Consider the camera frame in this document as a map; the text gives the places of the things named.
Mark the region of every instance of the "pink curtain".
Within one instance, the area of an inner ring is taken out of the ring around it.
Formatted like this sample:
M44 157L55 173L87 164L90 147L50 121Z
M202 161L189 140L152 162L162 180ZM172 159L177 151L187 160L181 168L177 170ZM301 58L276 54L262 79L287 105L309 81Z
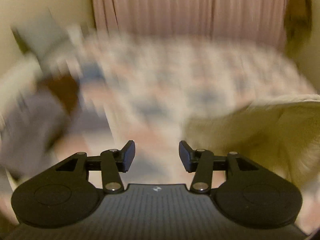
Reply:
M226 37L282 49L288 0L93 0L98 29Z

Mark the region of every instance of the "beige wall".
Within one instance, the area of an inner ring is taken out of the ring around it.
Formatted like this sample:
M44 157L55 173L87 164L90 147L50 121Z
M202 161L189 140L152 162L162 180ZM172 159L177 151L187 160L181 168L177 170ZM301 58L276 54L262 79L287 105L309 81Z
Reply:
M46 7L61 26L78 22L94 25L91 0L0 0L0 76L22 57L10 25L41 13Z
M301 72L320 92L320 0L312 0L312 13L312 35L296 56L296 62Z

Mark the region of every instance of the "patterned bedsheet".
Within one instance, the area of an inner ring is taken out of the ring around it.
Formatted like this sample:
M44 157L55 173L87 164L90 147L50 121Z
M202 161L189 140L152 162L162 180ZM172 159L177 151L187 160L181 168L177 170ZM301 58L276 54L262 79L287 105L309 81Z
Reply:
M134 140L136 158L122 175L125 183L190 184L192 174L178 155L181 128L190 115L231 113L265 96L315 93L295 65L273 49L198 37L98 33L56 64L85 81L83 106L105 114L112 133L73 135L57 146L58 158L76 151L97 155ZM217 175L216 186L223 181L223 174ZM98 174L91 181L101 185Z

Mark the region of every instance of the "ribbed gray surface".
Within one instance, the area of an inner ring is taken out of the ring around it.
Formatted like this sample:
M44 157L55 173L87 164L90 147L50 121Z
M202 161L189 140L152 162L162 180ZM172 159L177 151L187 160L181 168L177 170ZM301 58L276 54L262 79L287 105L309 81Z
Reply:
M254 230L222 216L207 196L184 185L130 185L120 195L107 195L100 207L80 223L39 229L20 225L6 240L160 240L263 239L301 240L294 226Z

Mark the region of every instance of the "white logo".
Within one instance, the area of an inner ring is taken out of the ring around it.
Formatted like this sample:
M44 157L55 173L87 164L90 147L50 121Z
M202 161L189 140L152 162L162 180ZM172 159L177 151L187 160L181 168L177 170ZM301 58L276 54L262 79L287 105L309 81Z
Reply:
M153 188L154 191L159 192L162 188L160 188L159 186L156 186Z

